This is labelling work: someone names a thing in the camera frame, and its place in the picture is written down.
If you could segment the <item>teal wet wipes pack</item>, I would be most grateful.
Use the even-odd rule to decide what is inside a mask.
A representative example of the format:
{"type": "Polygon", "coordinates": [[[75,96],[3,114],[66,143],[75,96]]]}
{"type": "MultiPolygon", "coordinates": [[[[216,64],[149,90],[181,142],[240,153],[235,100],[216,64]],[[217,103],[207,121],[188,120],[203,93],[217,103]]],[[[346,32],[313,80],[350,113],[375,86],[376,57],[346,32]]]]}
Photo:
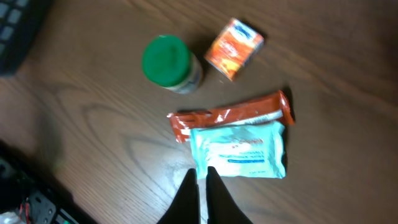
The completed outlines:
{"type": "Polygon", "coordinates": [[[224,177],[283,179],[285,126],[266,124],[223,126],[191,131],[190,147],[197,164],[197,177],[204,179],[214,167],[224,177]]]}

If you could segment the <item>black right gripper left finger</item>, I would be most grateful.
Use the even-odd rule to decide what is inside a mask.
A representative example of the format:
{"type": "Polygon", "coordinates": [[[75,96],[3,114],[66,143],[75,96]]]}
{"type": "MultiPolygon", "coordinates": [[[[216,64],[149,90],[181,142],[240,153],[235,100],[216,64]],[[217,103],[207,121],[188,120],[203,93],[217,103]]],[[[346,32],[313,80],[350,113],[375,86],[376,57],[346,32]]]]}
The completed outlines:
{"type": "Polygon", "coordinates": [[[158,224],[199,224],[199,189],[195,169],[189,169],[158,224]]]}

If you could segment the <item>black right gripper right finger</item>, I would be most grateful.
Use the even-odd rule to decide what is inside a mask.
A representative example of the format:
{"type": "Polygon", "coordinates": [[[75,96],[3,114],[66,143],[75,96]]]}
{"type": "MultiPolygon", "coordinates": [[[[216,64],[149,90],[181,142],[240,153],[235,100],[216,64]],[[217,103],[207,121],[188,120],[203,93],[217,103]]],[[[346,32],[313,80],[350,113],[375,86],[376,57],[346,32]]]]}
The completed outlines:
{"type": "Polygon", "coordinates": [[[208,167],[206,176],[206,203],[208,224],[252,224],[237,206],[220,175],[212,166],[208,167]]]}

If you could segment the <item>orange snack bar wrapper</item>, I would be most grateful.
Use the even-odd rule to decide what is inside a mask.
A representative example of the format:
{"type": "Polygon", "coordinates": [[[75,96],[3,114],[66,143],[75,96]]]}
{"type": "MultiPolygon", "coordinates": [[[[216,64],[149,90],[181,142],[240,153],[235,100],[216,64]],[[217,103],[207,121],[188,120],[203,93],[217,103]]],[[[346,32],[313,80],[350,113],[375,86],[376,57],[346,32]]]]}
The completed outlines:
{"type": "Polygon", "coordinates": [[[167,115],[176,141],[186,142],[190,131],[223,125],[262,124],[279,121],[284,125],[295,123],[287,97],[279,90],[273,94],[244,101],[224,108],[170,113],[167,115]]]}

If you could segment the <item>orange Kleenex tissue pack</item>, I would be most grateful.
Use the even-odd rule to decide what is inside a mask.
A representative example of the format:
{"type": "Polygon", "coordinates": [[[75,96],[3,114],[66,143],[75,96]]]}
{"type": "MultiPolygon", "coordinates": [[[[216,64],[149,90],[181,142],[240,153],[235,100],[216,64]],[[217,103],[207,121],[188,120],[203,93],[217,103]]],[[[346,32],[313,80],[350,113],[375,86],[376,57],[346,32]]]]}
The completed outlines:
{"type": "Polygon", "coordinates": [[[231,18],[205,54],[205,59],[233,81],[254,53],[264,43],[264,37],[236,18],[231,18]]]}

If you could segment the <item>green lid jar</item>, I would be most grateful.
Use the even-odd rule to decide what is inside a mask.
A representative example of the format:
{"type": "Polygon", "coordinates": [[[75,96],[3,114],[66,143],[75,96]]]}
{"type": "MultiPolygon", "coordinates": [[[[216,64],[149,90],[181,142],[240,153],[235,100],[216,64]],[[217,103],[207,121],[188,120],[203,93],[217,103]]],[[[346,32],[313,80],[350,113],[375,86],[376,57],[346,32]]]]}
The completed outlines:
{"type": "Polygon", "coordinates": [[[179,94],[195,91],[203,78],[197,57],[174,35],[160,35],[147,45],[142,71],[152,83],[179,94]]]}

